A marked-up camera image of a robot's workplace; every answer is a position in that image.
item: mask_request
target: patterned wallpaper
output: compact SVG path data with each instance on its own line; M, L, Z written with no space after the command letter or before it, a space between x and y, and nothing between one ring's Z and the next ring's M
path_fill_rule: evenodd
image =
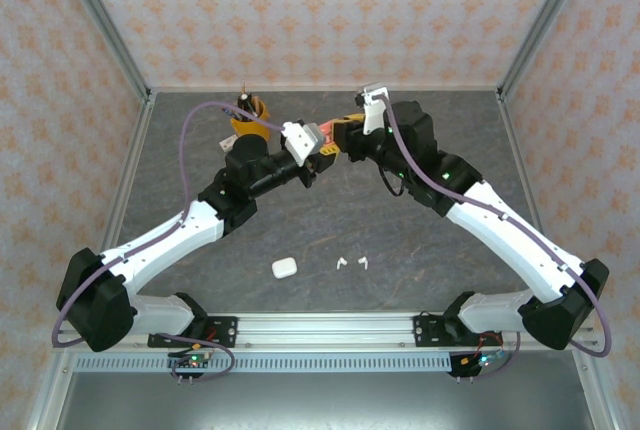
M544 0L105 0L151 86L493 86Z
M0 2L0 427L22 429L66 264L100 245L139 103L80 0Z
M568 0L509 110L546 230L611 269L604 303L640 428L640 0Z

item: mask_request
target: yellow object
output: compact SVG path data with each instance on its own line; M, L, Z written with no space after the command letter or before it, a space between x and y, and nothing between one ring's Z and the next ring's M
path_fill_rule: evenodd
M267 110L267 106L264 104L262 100L258 97L253 97L251 99L251 105L255 108L258 113L258 117L261 120L269 120L269 111ZM241 137L242 135L260 135L266 141L269 141L269 129L264 125L260 125L257 122L241 122L240 120L236 120L235 118L231 119L231 126L236 132L236 135Z

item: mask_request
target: yellow cup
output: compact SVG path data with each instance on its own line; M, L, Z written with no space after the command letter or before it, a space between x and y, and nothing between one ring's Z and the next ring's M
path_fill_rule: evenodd
M258 97L253 97L251 99L251 104L253 108L256 109L258 114L258 118L261 120L269 120L269 111L267 110L267 106L264 104L262 100ZM231 119L231 126L233 130L236 132L236 135L241 137L242 135L260 135L265 141L269 141L269 129L264 125L260 125L257 122L249 121L249 122L241 122L240 120L236 120L235 118Z

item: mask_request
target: orange patterned wall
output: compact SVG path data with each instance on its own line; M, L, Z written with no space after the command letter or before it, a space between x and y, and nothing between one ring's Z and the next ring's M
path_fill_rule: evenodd
M0 2L0 428L22 429L66 264L100 245L139 102L80 0Z
M610 357L640 428L640 0L568 0L509 110L543 223L612 275Z
M543 1L105 0L156 87L495 87Z

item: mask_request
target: black cable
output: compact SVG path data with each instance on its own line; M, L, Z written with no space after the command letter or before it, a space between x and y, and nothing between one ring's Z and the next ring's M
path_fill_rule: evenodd
M387 175L384 172L384 169L382 167L378 166L378 171L380 172L380 177L382 177L382 182L384 183L384 186L387 187L387 190L389 190L391 195L393 195L394 197L399 197L400 195L402 195L404 193L404 180L401 180L401 182L400 182L400 190L398 190L396 192L393 189L393 187L391 186L391 184L389 183L389 180L387 179Z

